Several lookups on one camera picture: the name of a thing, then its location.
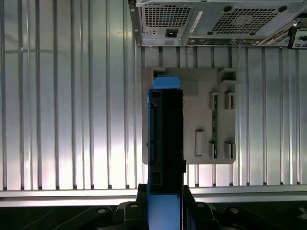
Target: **aluminum panel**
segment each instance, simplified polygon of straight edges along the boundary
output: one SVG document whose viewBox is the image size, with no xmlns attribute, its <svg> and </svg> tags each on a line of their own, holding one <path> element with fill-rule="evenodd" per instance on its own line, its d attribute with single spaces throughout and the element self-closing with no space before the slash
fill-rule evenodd
<svg viewBox="0 0 307 230">
<path fill-rule="evenodd" d="M 122 0 L 1 0 L 0 19 L 0 190 L 7 190 L 0 193 L 6 197 L 0 206 L 54 205 L 51 196 L 61 197 L 58 205 L 77 204 L 63 198 L 76 191 L 84 197 L 78 200 L 88 205 L 97 200 L 115 204 L 127 200 L 125 195 L 133 199 L 137 184 L 147 181 L 142 67 L 238 70 L 238 159 L 222 167 L 189 165 L 184 178 L 191 188 L 216 186 L 210 191 L 192 189 L 198 199 L 234 201 L 249 188 L 260 196 L 270 188 L 294 194 L 286 185 L 307 184 L 303 51 L 140 49 Z M 110 187 L 129 189 L 106 190 Z M 223 196 L 219 189 L 237 189 L 238 198 Z M 102 191 L 117 195 L 107 198 Z M 95 199 L 89 198 L 92 192 L 97 192 Z M 211 193 L 211 198 L 203 193 Z M 28 200 L 10 198 L 17 196 Z M 257 194 L 248 197 L 260 199 Z"/>
<path fill-rule="evenodd" d="M 150 48 L 143 49 L 144 56 L 151 57 L 144 60 L 146 67 L 153 67 L 167 57 L 164 48 L 154 49 L 158 60 L 152 58 Z M 299 65 L 303 55 L 302 51 L 278 48 L 181 47 L 177 50 L 178 67 L 238 69 L 238 159 L 224 169 L 220 169 L 221 165 L 190 165 L 187 184 L 193 186 L 191 180 L 195 176 L 195 184 L 198 182 L 199 186 L 297 184 L 300 178 L 304 181 L 307 175 L 302 152 L 305 147 L 302 138 L 306 135 L 302 87 L 306 84 L 305 65 Z"/>
</svg>

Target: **bolt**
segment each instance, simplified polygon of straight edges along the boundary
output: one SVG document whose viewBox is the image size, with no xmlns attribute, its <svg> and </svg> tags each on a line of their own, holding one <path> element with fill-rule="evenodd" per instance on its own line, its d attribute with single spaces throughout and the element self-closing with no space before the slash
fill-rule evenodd
<svg viewBox="0 0 307 230">
<path fill-rule="evenodd" d="M 232 209 L 230 209 L 230 211 L 232 212 L 232 213 L 235 213 L 235 214 L 238 214 L 240 211 L 238 210 L 238 209 L 236 209 L 236 208 L 232 208 Z"/>
<path fill-rule="evenodd" d="M 105 213 L 106 210 L 102 208 L 102 209 L 99 209 L 97 212 L 98 212 L 98 213 Z"/>
<path fill-rule="evenodd" d="M 297 26 L 298 25 L 298 20 L 293 20 L 293 26 Z"/>
<path fill-rule="evenodd" d="M 197 207 L 205 207 L 205 205 L 202 204 L 202 203 L 198 203 L 198 204 L 197 204 Z"/>
</svg>

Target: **fan grille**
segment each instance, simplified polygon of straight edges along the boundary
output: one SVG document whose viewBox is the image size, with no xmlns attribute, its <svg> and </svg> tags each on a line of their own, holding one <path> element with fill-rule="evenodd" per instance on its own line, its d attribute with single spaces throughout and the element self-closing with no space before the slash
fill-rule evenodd
<svg viewBox="0 0 307 230">
<path fill-rule="evenodd" d="M 180 28 L 186 25 L 191 8 L 176 5 L 163 7 L 146 7 L 145 19 L 147 27 Z"/>
<path fill-rule="evenodd" d="M 276 9 L 234 9 L 222 15 L 213 32 L 217 35 L 256 33 L 277 15 Z"/>
<path fill-rule="evenodd" d="M 276 41 L 274 41 L 274 44 L 288 44 L 290 41 L 290 38 L 288 36 L 288 34 L 285 34 L 284 36 L 281 36 L 280 38 L 278 38 Z"/>
</svg>

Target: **gray plastic panel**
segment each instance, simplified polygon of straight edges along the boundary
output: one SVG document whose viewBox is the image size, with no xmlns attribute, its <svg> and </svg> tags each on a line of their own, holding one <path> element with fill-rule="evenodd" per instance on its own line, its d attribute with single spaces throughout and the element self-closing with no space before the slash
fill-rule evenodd
<svg viewBox="0 0 307 230">
<path fill-rule="evenodd" d="M 184 158 L 187 164 L 231 164 L 235 153 L 225 148 L 225 143 L 235 144 L 235 111 L 226 109 L 226 93 L 235 95 L 235 82 L 222 80 L 218 83 L 218 69 L 166 68 L 144 69 L 143 71 L 143 162 L 148 164 L 148 124 L 147 90 L 152 88 L 156 73 L 166 73 L 181 79 L 184 92 Z M 214 97 L 217 96 L 216 109 Z M 217 129 L 214 138 L 213 126 Z M 217 150 L 212 154 L 211 144 L 215 142 Z"/>
</svg>

